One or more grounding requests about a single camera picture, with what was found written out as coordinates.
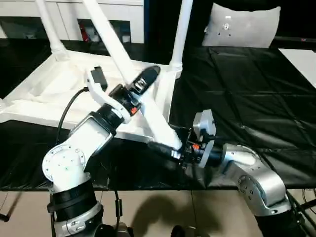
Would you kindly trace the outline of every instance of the white table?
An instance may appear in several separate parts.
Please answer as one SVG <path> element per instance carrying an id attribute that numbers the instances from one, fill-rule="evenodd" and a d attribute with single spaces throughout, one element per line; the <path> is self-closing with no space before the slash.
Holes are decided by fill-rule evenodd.
<path id="1" fill-rule="evenodd" d="M 304 49 L 279 49 L 297 70 L 316 88 L 316 53 Z"/>

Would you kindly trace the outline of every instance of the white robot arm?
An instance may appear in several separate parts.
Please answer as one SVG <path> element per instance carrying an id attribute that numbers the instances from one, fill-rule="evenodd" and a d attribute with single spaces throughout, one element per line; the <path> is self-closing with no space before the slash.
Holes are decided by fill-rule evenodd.
<path id="1" fill-rule="evenodd" d="M 56 213 L 58 237 L 101 232 L 103 206 L 96 201 L 89 173 L 84 169 L 91 156 L 99 152 L 128 123 L 142 104 L 140 98 L 155 82 L 158 66 L 145 69 L 130 85 L 115 87 L 105 94 L 99 82 L 106 82 L 100 67 L 86 74 L 89 91 L 101 108 L 89 113 L 69 134 L 68 139 L 52 148 L 44 157 L 42 169 L 53 182 L 49 213 Z"/>

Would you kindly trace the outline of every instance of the black plastic sheet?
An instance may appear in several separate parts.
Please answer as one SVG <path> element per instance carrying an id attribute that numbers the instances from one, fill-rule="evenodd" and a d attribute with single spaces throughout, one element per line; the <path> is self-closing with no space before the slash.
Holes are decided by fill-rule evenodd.
<path id="1" fill-rule="evenodd" d="M 65 44 L 71 50 L 107 54 L 103 46 L 72 41 Z M 38 66 L 50 54 L 48 45 L 0 40 L 1 58 L 8 50 L 16 59 L 25 58 L 32 48 L 38 50 L 31 54 L 32 62 L 22 62 L 25 67 L 20 60 L 1 65 L 0 69 L 21 67 L 21 71 L 12 71 L 10 80 L 1 79 L 1 91 L 8 91 Z M 128 46 L 128 53 L 136 60 L 169 60 L 161 50 L 139 44 Z M 205 109 L 212 109 L 219 136 L 260 151 L 288 188 L 316 187 L 316 90 L 278 50 L 186 50 L 184 70 L 175 84 L 170 123 L 190 127 L 195 113 Z M 64 139 L 67 133 L 63 130 Z M 8 121 L 0 124 L 0 136 L 0 190 L 46 191 L 50 183 L 41 163 L 54 146 L 56 129 Z M 121 139 L 113 139 L 91 158 L 87 171 L 97 190 L 236 188 L 229 180 L 214 178 L 210 169 L 188 167 L 184 174 L 176 164 L 149 151 L 146 144 Z"/>

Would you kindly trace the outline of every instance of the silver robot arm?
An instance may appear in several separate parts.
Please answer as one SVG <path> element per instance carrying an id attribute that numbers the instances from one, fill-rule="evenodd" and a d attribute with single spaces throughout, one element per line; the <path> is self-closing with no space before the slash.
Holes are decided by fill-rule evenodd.
<path id="1" fill-rule="evenodd" d="M 150 142 L 154 151 L 174 158 L 186 168 L 193 163 L 200 168 L 211 166 L 220 175 L 235 182 L 265 237 L 306 236 L 292 211 L 281 178 L 264 165 L 252 149 L 224 143 L 216 136 L 211 110 L 197 113 L 182 149 L 175 151 Z"/>
<path id="2" fill-rule="evenodd" d="M 219 172 L 236 183 L 255 216 L 276 215 L 291 209 L 283 181 L 253 150 L 226 143 L 222 158 Z"/>

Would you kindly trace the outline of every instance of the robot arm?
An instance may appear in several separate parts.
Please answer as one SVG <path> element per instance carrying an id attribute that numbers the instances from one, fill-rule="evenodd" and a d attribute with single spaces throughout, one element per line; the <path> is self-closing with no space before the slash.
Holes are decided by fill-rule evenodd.
<path id="1" fill-rule="evenodd" d="M 200 168 L 213 167 L 232 180 L 256 217 L 264 236 L 306 236 L 293 215 L 286 188 L 281 178 L 265 166 L 257 153 L 246 146 L 218 145 L 211 110 L 197 113 L 193 128 L 181 150 L 154 142 L 149 147 L 173 157 L 186 168 L 194 163 Z"/>
<path id="2" fill-rule="evenodd" d="M 89 173 L 84 169 L 91 156 L 98 153 L 141 108 L 140 98 L 160 73 L 158 66 L 145 69 L 130 85 L 115 87 L 104 93 L 106 80 L 100 67 L 87 72 L 89 91 L 101 108 L 89 113 L 69 134 L 69 138 L 52 148 L 44 157 L 42 169 L 53 182 L 49 213 L 56 213 L 56 235 L 66 237 L 95 236 L 104 231 L 103 206 L 97 202 Z"/>

